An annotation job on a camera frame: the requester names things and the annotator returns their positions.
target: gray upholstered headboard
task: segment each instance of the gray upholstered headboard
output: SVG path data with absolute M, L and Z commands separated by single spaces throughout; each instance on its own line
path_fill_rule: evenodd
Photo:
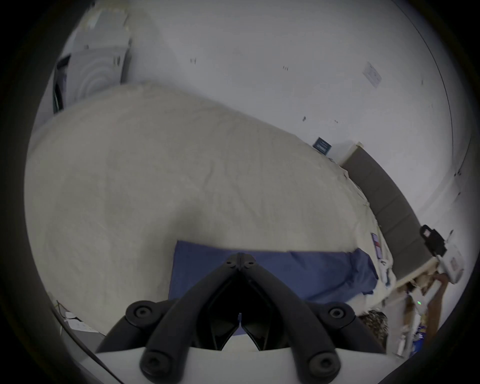
M 423 272 L 422 267 L 434 258 L 420 236 L 420 223 L 413 209 L 393 180 L 360 146 L 342 168 L 348 171 L 350 179 L 370 203 L 393 255 L 392 269 L 397 280 L 416 277 L 413 276 L 415 271 Z

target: paper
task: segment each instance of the paper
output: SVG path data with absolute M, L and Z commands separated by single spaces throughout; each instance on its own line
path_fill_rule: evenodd
M 382 77 L 378 74 L 377 70 L 369 62 L 367 62 L 367 65 L 363 70 L 363 74 L 375 88 L 378 87 L 378 84 L 380 84 L 380 81 L 382 81 Z
M 70 326 L 70 328 L 73 329 L 74 331 L 98 333 L 98 331 L 89 327 L 83 321 L 80 321 L 80 320 L 77 320 L 77 319 L 68 319 L 67 323 Z

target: white sheet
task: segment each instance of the white sheet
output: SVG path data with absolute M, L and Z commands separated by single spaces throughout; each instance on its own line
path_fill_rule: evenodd
M 338 165 L 290 133 L 156 85 L 110 89 L 38 131 L 25 207 L 46 289 L 102 333 L 132 302 L 167 298 L 177 240 L 360 247 L 377 265 L 376 220 Z M 359 313 L 388 292 L 379 281 L 351 304 Z

